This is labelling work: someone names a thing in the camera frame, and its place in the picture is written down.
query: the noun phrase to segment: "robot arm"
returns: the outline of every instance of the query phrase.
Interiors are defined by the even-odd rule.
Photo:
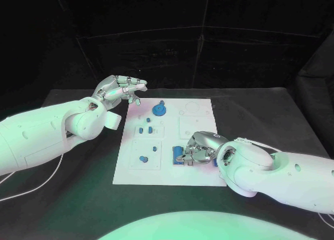
[[[0,176],[31,168],[92,140],[102,128],[116,129],[120,116],[109,112],[120,99],[139,105],[135,90],[143,80],[109,76],[90,97],[22,112],[0,122]]]
[[[246,139],[228,141],[198,131],[177,161],[205,164],[214,158],[221,178],[241,196],[260,192],[282,204],[334,215],[334,160],[289,152],[267,154]]]

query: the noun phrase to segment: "robotic hand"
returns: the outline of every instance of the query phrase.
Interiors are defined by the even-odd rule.
[[[334,160],[276,149],[267,154],[252,143],[269,148],[197,131],[175,160],[205,164],[216,159],[220,176],[237,194],[253,197],[260,192],[282,204],[334,215]]]
[[[92,140],[103,127],[116,129],[120,116],[109,112],[120,102],[135,102],[133,91],[146,82],[126,76],[106,77],[92,97],[22,112],[0,122],[0,176],[31,168]]]

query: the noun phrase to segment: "blue object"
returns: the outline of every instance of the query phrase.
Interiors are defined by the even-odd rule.
[[[139,156],[139,161],[145,163],[146,162],[146,157],[145,156]]]
[[[177,161],[175,158],[182,155],[182,147],[175,146],[172,148],[172,164],[174,165],[182,165],[182,162]]]
[[[165,107],[164,107],[164,102],[162,100],[159,101],[159,104],[156,104],[154,107],[152,107],[152,114],[155,116],[162,116],[165,114]]]

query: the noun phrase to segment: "dark tabletop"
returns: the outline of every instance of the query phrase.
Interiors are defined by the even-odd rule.
[[[93,90],[51,90],[43,106],[79,100]],[[211,99],[217,133],[228,140],[247,138],[283,152],[326,157],[306,120],[283,88],[154,89],[141,98]],[[118,130],[64,153],[60,168],[33,193],[0,202],[0,239],[97,239],[148,216],[177,211],[216,211],[275,223],[315,239],[334,239],[334,230],[316,213],[279,204],[257,193],[247,198],[227,187],[112,185],[128,103],[112,112],[122,116]],[[58,158],[17,172],[0,185],[0,198],[37,187]]]

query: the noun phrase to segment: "white board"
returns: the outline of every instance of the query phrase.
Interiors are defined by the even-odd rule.
[[[152,107],[159,100],[167,111],[162,116],[154,116]],[[139,106],[131,104],[112,184],[226,186],[213,162],[172,165],[172,147],[185,147],[195,131],[217,133],[210,99],[141,98]]]

